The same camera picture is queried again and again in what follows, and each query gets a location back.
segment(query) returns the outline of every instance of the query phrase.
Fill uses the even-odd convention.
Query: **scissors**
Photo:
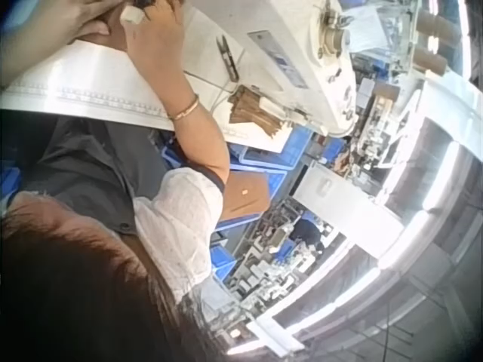
[[[220,51],[223,62],[225,63],[226,70],[229,74],[229,80],[238,83],[240,81],[240,76],[236,70],[235,62],[233,61],[232,52],[229,49],[228,42],[225,36],[222,36],[221,41],[217,38],[218,50]]]

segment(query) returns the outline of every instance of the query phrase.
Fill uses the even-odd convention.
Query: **bracelet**
[[[198,108],[198,106],[199,106],[199,96],[198,94],[196,94],[196,99],[191,106],[189,106],[181,113],[178,113],[174,117],[169,117],[169,119],[175,122],[175,121],[179,121],[182,118],[188,117],[196,108]]]

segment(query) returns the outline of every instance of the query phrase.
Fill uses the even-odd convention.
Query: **white fabric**
[[[190,168],[166,173],[153,200],[134,199],[137,232],[179,302],[211,273],[210,236],[223,196]]]

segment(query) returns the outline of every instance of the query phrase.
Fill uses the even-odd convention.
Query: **worker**
[[[95,19],[120,2],[38,2],[2,36],[2,87],[80,35],[107,36]],[[58,121],[2,218],[2,351],[11,358],[221,358],[199,322],[195,286],[211,273],[229,154],[181,68],[179,0],[144,11],[140,23],[122,22],[126,57],[163,103],[189,163],[163,174],[141,127]]]
[[[321,242],[320,226],[321,220],[306,211],[295,223],[294,230],[290,233],[289,238],[297,244],[303,242],[311,251],[322,254],[325,248]]]

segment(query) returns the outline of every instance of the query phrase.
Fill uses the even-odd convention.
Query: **machine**
[[[270,73],[281,90],[246,84],[295,112],[291,120],[343,137],[357,122],[349,32],[336,0],[192,0]]]

